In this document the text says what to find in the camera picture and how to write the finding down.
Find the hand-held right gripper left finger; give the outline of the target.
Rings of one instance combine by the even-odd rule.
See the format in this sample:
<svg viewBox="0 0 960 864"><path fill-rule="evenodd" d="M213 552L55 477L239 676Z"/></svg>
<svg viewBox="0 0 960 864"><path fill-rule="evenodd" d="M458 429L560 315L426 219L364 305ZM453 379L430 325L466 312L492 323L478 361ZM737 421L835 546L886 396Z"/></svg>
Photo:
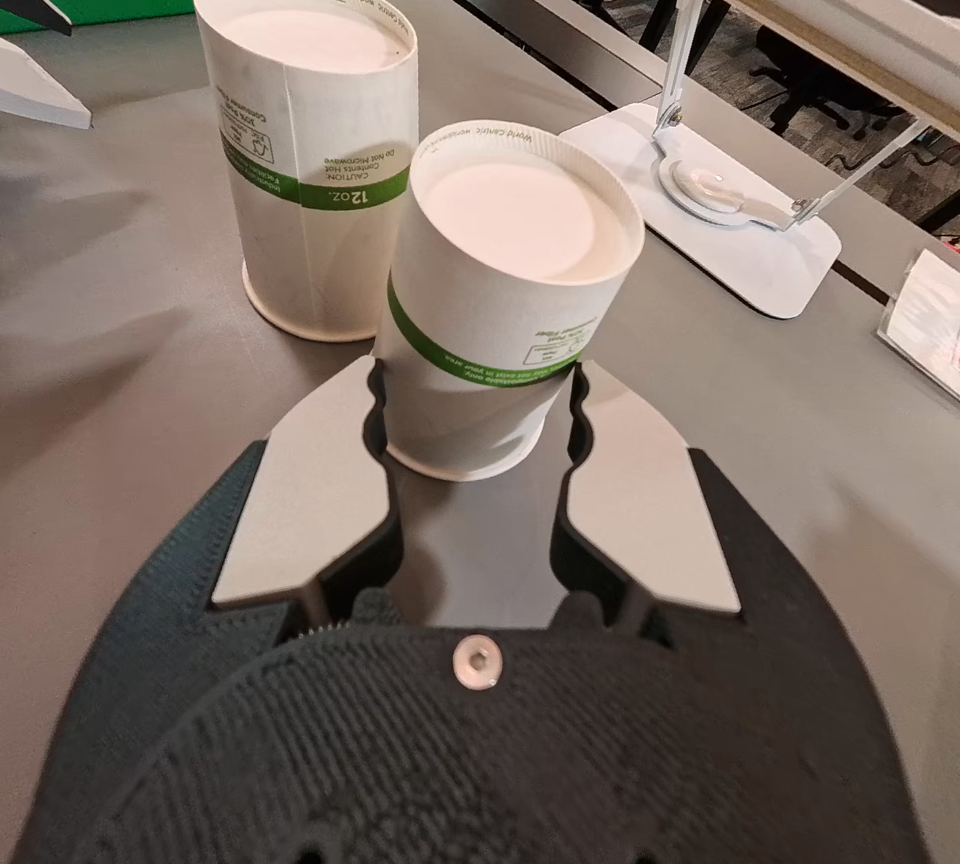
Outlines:
<svg viewBox="0 0 960 864"><path fill-rule="evenodd" d="M362 356L271 430L212 590L219 608L292 601L313 627L345 621L403 558L387 467L383 366Z"/></svg>

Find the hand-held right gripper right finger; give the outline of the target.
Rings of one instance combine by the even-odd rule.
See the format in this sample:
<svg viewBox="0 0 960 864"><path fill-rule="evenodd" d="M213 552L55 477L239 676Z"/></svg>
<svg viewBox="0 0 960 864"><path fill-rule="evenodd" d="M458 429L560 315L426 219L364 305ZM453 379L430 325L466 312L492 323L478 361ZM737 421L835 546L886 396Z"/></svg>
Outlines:
<svg viewBox="0 0 960 864"><path fill-rule="evenodd" d="M572 375L550 566L594 596L608 628L651 628L665 607L736 618L741 602L690 446L594 361Z"/></svg>

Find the dented white paper cup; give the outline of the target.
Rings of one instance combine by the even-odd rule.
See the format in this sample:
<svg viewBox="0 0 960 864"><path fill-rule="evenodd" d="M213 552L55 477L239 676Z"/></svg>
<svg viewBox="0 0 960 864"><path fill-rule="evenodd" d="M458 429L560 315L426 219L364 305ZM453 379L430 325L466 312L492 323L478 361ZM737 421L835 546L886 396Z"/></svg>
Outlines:
<svg viewBox="0 0 960 864"><path fill-rule="evenodd" d="M386 0L194 0L246 295L317 342L378 329L414 151L418 41Z"/></svg>

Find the grey desk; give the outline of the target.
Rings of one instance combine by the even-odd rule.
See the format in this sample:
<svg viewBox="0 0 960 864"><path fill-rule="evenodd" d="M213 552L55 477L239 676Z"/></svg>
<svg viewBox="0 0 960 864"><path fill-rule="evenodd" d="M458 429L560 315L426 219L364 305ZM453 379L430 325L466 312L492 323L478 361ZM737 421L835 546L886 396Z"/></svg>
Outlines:
<svg viewBox="0 0 960 864"><path fill-rule="evenodd" d="M643 89L592 100L452 0L390 0L419 37L423 132L489 117L560 133L658 92L655 58L549 1ZM2 862L129 580L250 442L369 349L293 338L250 306L192 17L15 41L93 129L2 118ZM764 318L652 235L588 354L819 584L889 713L931 855L958 862L958 403L876 334L920 250L945 248L867 195L826 216L842 252L800 317ZM408 619L549 621L566 397L505 476L394 471Z"/></svg>

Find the white folding stand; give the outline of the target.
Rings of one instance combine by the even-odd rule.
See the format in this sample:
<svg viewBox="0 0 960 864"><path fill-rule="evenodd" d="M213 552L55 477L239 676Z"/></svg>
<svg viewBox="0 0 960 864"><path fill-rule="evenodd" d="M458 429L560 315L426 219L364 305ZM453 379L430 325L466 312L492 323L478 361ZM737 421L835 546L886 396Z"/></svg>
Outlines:
<svg viewBox="0 0 960 864"><path fill-rule="evenodd" d="M624 183L648 227L669 246L763 315L797 318L841 254L841 240L824 221L824 210L933 121L913 117L832 189L810 198L788 195L716 136L690 126L692 84L684 72L703 2L676 0L657 106L633 103L562 137Z"/></svg>

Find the clear sleeve with paper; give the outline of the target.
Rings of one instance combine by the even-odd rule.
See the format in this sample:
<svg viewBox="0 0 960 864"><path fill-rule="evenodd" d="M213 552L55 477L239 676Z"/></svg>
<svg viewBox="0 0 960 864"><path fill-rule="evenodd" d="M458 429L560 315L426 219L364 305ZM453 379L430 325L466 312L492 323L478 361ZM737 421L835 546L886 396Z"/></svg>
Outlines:
<svg viewBox="0 0 960 864"><path fill-rule="evenodd" d="M959 399L959 253L923 249L888 302L878 338L954 400Z"/></svg>

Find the black office chair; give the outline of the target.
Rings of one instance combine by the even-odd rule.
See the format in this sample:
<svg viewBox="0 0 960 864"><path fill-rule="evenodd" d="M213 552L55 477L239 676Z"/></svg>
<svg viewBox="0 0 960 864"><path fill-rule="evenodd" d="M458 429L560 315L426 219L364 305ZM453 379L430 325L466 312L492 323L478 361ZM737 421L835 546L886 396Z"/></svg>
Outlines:
<svg viewBox="0 0 960 864"><path fill-rule="evenodd" d="M786 134L794 117L805 108L831 118L840 130L849 130L851 124L836 110L837 106L858 113L860 125L853 134L857 141L863 140L869 128L883 130L905 113L774 30L761 27L755 36L755 47L771 65L754 69L750 75L771 78L786 91L786 100L770 116L770 129L778 136Z"/></svg>

